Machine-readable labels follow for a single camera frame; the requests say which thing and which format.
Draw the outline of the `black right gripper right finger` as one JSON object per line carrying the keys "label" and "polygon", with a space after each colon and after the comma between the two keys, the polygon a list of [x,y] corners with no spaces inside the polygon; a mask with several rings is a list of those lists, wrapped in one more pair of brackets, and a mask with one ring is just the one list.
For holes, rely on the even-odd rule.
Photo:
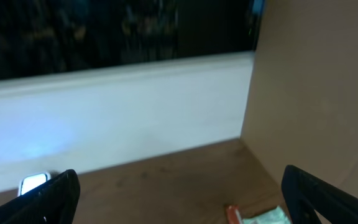
{"label": "black right gripper right finger", "polygon": [[358,224],[358,198],[299,169],[287,165],[281,183],[282,194],[293,223]]}

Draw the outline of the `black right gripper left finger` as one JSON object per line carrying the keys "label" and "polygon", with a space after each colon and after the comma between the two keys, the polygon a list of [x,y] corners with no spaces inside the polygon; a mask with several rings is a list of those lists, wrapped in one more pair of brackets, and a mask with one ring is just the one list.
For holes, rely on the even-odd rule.
{"label": "black right gripper left finger", "polygon": [[73,169],[0,206],[0,224],[72,224],[80,197]]}

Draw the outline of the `light blue tissue packet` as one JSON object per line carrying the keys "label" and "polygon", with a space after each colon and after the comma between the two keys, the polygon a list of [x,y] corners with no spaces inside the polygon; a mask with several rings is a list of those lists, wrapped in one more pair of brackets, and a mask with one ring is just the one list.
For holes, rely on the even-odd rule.
{"label": "light blue tissue packet", "polygon": [[280,206],[253,218],[244,218],[243,224],[291,224],[290,219]]}

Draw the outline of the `red Top chocolate bar wrapper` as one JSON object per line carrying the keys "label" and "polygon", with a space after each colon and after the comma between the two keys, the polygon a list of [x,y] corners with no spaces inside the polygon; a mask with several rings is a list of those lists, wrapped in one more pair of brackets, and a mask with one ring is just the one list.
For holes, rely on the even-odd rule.
{"label": "red Top chocolate bar wrapper", "polygon": [[228,205],[225,211],[228,224],[242,224],[242,218],[237,205]]}

